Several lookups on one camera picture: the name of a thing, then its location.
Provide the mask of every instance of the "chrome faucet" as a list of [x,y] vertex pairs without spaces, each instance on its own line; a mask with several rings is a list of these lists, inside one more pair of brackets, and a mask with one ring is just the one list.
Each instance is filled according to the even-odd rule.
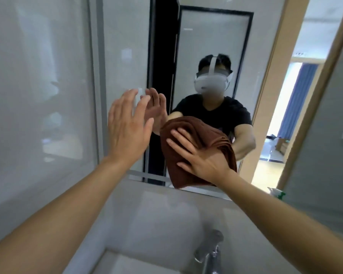
[[219,244],[223,240],[224,235],[219,230],[212,230],[196,249],[195,260],[204,263],[202,274],[222,274]]

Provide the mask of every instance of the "curtain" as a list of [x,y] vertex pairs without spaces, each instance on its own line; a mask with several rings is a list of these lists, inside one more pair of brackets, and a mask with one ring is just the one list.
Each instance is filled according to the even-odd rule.
[[317,64],[302,65],[293,88],[290,101],[288,102],[288,106],[278,132],[278,137],[288,140],[291,139],[298,117],[300,116],[302,106],[304,105],[307,93],[309,92],[312,80],[314,79],[317,67]]

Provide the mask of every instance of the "towel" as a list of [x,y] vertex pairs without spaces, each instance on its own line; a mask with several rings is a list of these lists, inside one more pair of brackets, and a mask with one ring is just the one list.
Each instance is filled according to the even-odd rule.
[[183,147],[170,133],[171,130],[178,128],[185,129],[191,134],[199,149],[215,147],[223,152],[229,164],[229,167],[237,171],[236,159],[229,138],[220,130],[205,124],[202,120],[192,117],[183,116],[171,119],[166,122],[160,129],[161,150],[163,151],[166,166],[168,167],[171,182],[176,189],[181,189],[186,186],[201,186],[210,185],[211,183],[191,174],[180,168],[177,163],[186,161],[182,156],[174,151],[166,142],[167,138],[172,139],[179,146]]

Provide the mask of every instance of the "black t-shirt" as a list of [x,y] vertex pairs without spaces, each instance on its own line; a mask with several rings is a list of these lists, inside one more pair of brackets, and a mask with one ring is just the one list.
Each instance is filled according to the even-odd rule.
[[179,111],[183,116],[193,116],[201,119],[204,123],[219,129],[231,139],[234,137],[234,129],[241,124],[252,124],[250,113],[237,100],[225,97],[222,104],[208,111],[203,106],[201,94],[193,94],[185,97],[172,111]]

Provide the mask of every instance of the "person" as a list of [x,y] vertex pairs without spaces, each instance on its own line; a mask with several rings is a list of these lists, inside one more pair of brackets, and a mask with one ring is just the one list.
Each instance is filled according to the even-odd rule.
[[[110,151],[99,166],[0,241],[0,274],[64,271],[109,195],[148,146],[154,120],[144,124],[144,115],[150,96],[138,103],[132,116],[137,92],[127,91],[114,101],[108,115]],[[190,163],[178,165],[224,190],[299,271],[343,274],[343,240],[245,182],[229,169],[219,150],[197,150],[183,129],[172,134],[168,143]]]
[[[201,59],[198,65],[197,76],[208,73],[213,55]],[[232,74],[231,61],[227,55],[219,54],[216,58],[215,69]],[[160,133],[160,128],[170,119],[193,116],[201,119],[204,123],[223,131],[231,140],[234,138],[232,148],[236,160],[242,160],[249,152],[255,149],[255,137],[250,113],[237,100],[224,97],[224,91],[209,88],[202,94],[194,94],[185,97],[171,114],[166,111],[166,98],[164,94],[158,94],[154,88],[147,89],[146,95],[151,96],[147,106],[145,120],[154,118],[153,132]]]

